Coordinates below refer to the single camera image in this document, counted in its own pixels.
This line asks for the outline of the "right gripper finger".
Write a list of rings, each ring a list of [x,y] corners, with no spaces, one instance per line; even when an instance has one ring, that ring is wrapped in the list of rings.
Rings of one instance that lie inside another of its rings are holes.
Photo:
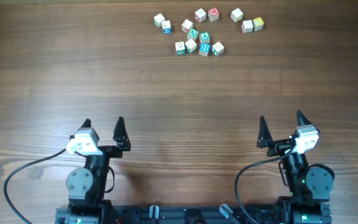
[[[259,134],[257,138],[257,147],[265,148],[273,146],[273,138],[270,134],[269,127],[267,126],[264,116],[260,117]]]
[[[306,116],[300,110],[296,112],[296,117],[299,126],[306,126],[311,124],[311,122],[306,118]]]

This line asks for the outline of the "green-sided picture block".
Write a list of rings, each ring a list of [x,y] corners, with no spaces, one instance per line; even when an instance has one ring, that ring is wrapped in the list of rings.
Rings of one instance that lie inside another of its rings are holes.
[[[176,42],[175,43],[175,51],[177,55],[185,54],[186,47],[184,42]]]

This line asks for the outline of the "blue H block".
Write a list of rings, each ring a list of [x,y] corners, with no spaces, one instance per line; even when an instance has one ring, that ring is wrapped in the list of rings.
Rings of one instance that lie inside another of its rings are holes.
[[[199,48],[199,54],[202,56],[208,56],[210,50],[210,45],[207,43],[201,43]]]

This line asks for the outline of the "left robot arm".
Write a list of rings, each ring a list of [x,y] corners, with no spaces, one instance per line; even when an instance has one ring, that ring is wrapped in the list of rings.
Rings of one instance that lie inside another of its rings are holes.
[[[66,180],[69,204],[67,208],[56,209],[55,223],[58,224],[99,224],[122,223],[118,212],[104,194],[108,174],[114,171],[109,165],[111,158],[121,158],[124,151],[130,151],[131,142],[127,135],[124,118],[116,122],[112,139],[113,146],[98,146],[99,136],[86,119],[76,133],[70,136],[66,150],[70,154],[85,157],[83,167],[71,171]]]

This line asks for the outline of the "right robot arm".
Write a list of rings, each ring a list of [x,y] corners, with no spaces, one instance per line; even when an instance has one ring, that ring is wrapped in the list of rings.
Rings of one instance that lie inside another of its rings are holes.
[[[308,164],[305,152],[316,146],[320,131],[296,112],[298,127],[287,139],[274,141],[265,118],[260,117],[257,147],[267,148],[267,156],[280,156],[279,171],[290,196],[262,204],[249,211],[259,223],[331,223],[327,202],[333,188],[334,171],[322,164]]]

